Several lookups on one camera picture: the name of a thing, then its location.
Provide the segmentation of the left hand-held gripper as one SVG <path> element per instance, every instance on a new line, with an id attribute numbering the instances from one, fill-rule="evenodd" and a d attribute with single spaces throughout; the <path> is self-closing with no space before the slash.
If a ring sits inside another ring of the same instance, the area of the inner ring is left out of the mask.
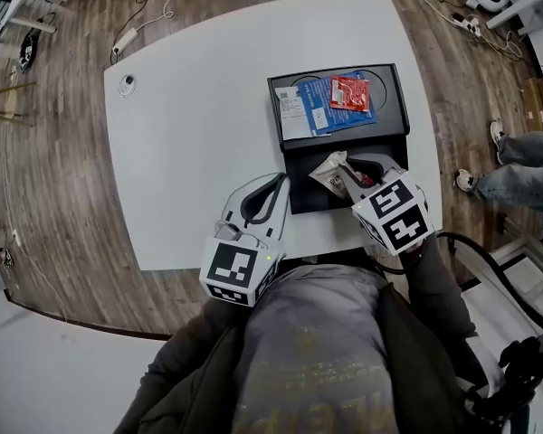
<path id="1" fill-rule="evenodd" d="M 205 242 L 199 281 L 209 297 L 244 307 L 254 307 L 262 297 L 285 257 L 278 241 L 290 187 L 289 177 L 279 172 L 231 193 L 215 236 Z"/>

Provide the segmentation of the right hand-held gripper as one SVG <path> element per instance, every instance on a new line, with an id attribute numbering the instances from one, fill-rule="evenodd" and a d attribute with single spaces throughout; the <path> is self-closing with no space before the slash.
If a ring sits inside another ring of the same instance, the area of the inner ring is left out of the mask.
<path id="1" fill-rule="evenodd" d="M 353 215 L 367 233 L 392 255 L 398 255 L 433 233 L 424 194 L 409 172 L 391 156 L 348 156 L 337 175 L 354 203 Z M 362 183 L 362 175 L 374 184 Z M 384 184 L 376 189 L 376 184 Z"/>

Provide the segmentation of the beige packet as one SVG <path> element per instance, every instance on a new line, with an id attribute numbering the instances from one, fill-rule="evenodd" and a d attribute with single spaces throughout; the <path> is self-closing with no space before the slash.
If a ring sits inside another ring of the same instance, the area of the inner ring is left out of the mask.
<path id="1" fill-rule="evenodd" d="M 309 177 L 322 184 L 338 198 L 348 198 L 348 190 L 338 175 L 338 169 L 347 162 L 347 157 L 348 154 L 345 151 L 331 153 L 309 174 Z"/>

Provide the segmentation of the black drawer box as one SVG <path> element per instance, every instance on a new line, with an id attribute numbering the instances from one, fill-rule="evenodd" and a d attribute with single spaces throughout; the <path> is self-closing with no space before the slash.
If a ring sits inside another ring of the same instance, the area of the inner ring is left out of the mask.
<path id="1" fill-rule="evenodd" d="M 303 93 L 305 84 L 317 88 L 321 79 L 353 73 L 369 82 L 372 118 L 317 137 L 288 139 L 282 129 L 281 103 L 276 89 L 296 87 Z M 349 156 L 380 153 L 392 157 L 404 169 L 408 167 L 406 138 L 410 133 L 410 123 L 398 71 L 393 63 L 292 73 L 269 78 L 267 82 L 279 145 L 291 180 L 292 214 L 347 206 L 344 199 L 310 177 L 310 173 L 332 152 L 345 151 Z"/>

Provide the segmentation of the blue packet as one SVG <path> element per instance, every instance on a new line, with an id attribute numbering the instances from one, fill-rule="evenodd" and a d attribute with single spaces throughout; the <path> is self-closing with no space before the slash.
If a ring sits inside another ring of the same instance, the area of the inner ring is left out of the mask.
<path id="1" fill-rule="evenodd" d="M 328 135 L 340 130 L 359 127 L 377 122 L 372 99 L 367 113 L 332 108 L 330 100 L 330 78 L 332 76 L 355 76 L 364 79 L 362 71 L 333 74 L 328 77 L 305 80 L 296 84 L 306 110 L 310 130 L 314 136 Z"/>

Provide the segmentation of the red square packet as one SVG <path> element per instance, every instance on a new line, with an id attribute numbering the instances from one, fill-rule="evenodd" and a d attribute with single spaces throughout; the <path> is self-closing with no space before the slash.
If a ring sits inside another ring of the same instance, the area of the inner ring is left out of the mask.
<path id="1" fill-rule="evenodd" d="M 355 76 L 332 76 L 329 105 L 334 109 L 367 113 L 370 110 L 369 82 Z"/>

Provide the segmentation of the white printed packet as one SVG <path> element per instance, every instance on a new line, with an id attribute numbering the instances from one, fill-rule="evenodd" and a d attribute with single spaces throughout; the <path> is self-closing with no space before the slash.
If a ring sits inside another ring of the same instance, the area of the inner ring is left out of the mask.
<path id="1" fill-rule="evenodd" d="M 282 139 L 288 141 L 312 137 L 299 89 L 276 88 L 275 94 L 280 105 Z"/>

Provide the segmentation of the person's left forearm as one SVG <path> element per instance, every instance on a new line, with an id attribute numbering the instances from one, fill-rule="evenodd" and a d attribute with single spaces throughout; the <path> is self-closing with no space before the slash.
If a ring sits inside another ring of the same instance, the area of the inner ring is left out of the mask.
<path id="1" fill-rule="evenodd" d="M 198 369 L 224 333 L 244 325 L 251 312 L 249 307 L 209 299 L 199 315 L 178 329 L 159 349 L 141 383 L 149 383 L 156 394 L 165 394 Z"/>

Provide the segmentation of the person's right forearm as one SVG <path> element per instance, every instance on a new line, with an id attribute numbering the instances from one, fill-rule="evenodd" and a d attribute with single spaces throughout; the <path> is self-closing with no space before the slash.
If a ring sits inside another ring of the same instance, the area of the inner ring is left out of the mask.
<path id="1" fill-rule="evenodd" d="M 417 317 L 444 341 L 475 336 L 475 324 L 460 287 L 443 262 L 436 234 L 401 253 L 400 260 L 407 269 L 408 295 Z"/>

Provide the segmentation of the person's torso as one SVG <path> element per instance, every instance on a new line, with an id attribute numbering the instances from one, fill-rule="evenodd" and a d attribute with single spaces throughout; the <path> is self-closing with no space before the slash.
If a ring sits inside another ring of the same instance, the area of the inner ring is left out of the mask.
<path id="1" fill-rule="evenodd" d="M 296 268 L 165 394 L 141 383 L 113 434 L 489 434 L 461 381 L 467 340 L 441 340 L 377 274 Z"/>

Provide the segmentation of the white power strip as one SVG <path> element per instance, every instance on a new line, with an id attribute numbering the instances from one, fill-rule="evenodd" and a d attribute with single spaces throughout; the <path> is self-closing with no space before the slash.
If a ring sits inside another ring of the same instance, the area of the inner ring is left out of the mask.
<path id="1" fill-rule="evenodd" d="M 465 17 L 461 14 L 453 13 L 450 16 L 450 21 L 454 26 L 464 30 L 466 33 L 476 38 L 481 37 L 480 21 L 477 16 L 469 15 Z"/>
<path id="2" fill-rule="evenodd" d="M 114 43 L 111 53 L 116 56 L 120 55 L 137 37 L 138 30 L 130 28 Z"/>

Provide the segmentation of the black harness gear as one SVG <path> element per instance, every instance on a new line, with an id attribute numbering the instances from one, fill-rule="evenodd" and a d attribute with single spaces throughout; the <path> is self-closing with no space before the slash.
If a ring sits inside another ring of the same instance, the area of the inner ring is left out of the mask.
<path id="1" fill-rule="evenodd" d="M 467 340 L 487 383 L 461 381 L 465 408 L 491 434 L 529 434 L 530 403 L 543 382 L 543 334 L 514 341 L 495 359 L 478 338 Z"/>

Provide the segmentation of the round wooden stool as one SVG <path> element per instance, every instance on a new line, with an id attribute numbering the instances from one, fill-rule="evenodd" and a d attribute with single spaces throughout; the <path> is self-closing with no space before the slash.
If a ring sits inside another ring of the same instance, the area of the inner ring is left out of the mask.
<path id="1" fill-rule="evenodd" d="M 27 114 L 17 112 L 16 105 L 17 92 L 25 88 L 33 87 L 35 84 L 35 81 L 31 81 L 0 89 L 0 95 L 7 95 L 5 105 L 0 109 L 0 121 L 22 127 L 33 127 L 32 124 L 23 121 L 23 118 L 27 117 Z"/>

